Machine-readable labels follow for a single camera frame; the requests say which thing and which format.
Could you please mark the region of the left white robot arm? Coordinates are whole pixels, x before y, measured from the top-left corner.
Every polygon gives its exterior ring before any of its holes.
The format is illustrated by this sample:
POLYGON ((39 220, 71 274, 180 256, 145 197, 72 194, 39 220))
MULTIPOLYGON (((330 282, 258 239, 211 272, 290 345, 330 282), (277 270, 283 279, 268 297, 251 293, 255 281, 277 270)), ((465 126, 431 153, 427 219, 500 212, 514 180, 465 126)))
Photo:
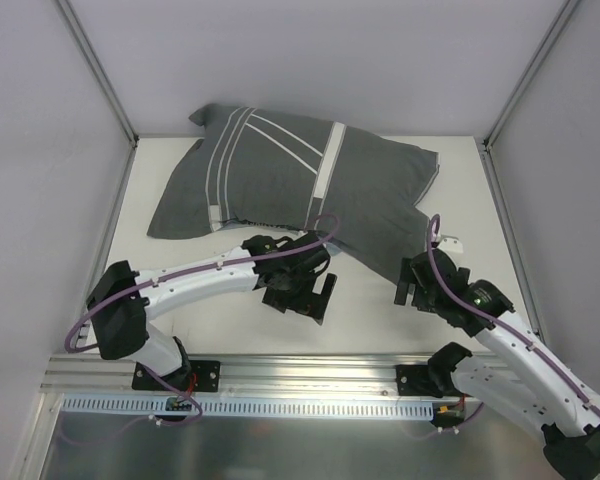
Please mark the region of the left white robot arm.
POLYGON ((331 256, 315 232, 293 239, 256 235, 201 262, 136 271, 110 265, 87 299, 89 320, 102 359, 131 360, 137 390, 188 390, 203 381, 182 342, 157 329, 158 317, 211 297, 264 292, 263 304, 324 321, 337 282, 331 256))

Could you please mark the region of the grey striped pillowcase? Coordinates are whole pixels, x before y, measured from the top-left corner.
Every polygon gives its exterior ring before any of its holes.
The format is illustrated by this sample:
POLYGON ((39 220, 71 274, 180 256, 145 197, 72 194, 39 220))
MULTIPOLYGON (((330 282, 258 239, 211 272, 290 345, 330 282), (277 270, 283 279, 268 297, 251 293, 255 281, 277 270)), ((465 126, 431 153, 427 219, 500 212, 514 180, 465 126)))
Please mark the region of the grey striped pillowcase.
POLYGON ((211 103, 204 135, 177 164, 150 237, 198 238, 231 224, 332 232, 335 244, 389 281, 426 248, 419 203, 435 152, 340 122, 211 103))

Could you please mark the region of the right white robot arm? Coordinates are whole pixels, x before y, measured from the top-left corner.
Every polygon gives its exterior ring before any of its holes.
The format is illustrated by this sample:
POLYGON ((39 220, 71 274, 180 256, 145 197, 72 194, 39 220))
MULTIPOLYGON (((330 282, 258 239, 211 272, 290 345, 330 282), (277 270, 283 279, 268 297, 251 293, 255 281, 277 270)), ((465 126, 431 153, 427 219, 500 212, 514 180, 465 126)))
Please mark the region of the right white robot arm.
POLYGON ((423 365, 396 366, 402 395, 466 395, 527 430, 565 479, 600 476, 600 395, 532 332, 511 300, 487 280, 471 281, 439 248, 401 262, 394 302, 432 313, 475 339, 515 375, 492 371, 451 342, 423 365))

